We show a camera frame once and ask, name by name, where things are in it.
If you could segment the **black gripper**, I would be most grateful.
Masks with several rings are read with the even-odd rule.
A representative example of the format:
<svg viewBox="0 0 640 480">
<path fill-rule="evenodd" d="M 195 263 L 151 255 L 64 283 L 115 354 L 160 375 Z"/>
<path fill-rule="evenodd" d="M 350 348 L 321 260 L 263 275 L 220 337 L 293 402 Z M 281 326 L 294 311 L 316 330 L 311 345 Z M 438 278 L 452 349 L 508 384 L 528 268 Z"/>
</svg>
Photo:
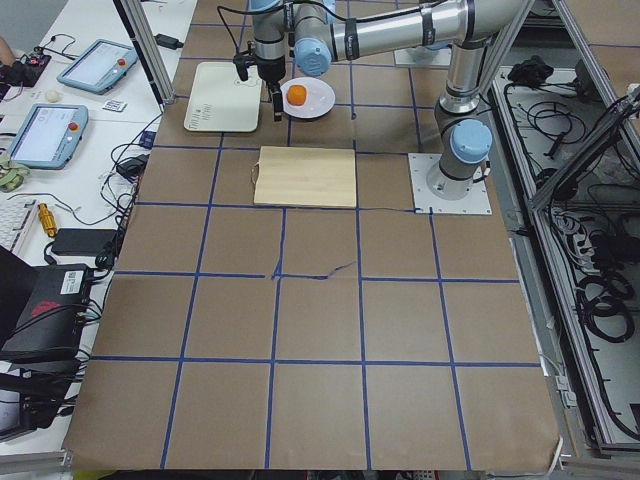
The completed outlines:
<svg viewBox="0 0 640 480">
<path fill-rule="evenodd" d="M 264 59 L 256 56 L 259 77 L 269 84 L 269 99 L 273 107 L 273 118 L 280 122 L 283 116 L 283 96 L 279 82 L 285 77 L 285 57 Z"/>
</svg>

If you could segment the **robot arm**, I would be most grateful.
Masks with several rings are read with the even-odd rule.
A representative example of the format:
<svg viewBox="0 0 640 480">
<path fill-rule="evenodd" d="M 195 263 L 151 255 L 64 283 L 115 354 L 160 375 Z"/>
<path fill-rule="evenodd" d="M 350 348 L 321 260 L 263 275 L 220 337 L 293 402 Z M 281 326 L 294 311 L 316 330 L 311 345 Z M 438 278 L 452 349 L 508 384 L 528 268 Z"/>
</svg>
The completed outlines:
<svg viewBox="0 0 640 480">
<path fill-rule="evenodd" d="M 322 1 L 252 1 L 253 39 L 243 56 L 269 89 L 274 115 L 284 111 L 280 83 L 287 64 L 318 78 L 334 63 L 352 63 L 353 118 L 339 108 L 293 140 L 267 145 L 357 151 L 358 173 L 409 178 L 406 153 L 448 148 L 447 128 L 478 112 L 494 60 L 510 46 L 527 1 L 423 1 L 367 18 L 340 20 Z"/>
</svg>

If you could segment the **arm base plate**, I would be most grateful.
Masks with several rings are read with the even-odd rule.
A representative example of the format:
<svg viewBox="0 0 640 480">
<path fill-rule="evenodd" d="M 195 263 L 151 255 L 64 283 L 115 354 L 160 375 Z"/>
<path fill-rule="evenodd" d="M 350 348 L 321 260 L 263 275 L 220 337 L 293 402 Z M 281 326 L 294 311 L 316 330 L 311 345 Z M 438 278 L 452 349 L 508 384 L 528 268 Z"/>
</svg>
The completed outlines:
<svg viewBox="0 0 640 480">
<path fill-rule="evenodd" d="M 440 154 L 409 153 L 414 210 L 419 214 L 491 215 L 483 171 L 477 165 L 467 180 L 452 180 L 440 170 Z"/>
<path fill-rule="evenodd" d="M 439 50 L 414 47 L 394 51 L 395 64 L 407 68 L 447 69 L 451 62 L 451 56 L 450 47 Z"/>
</svg>

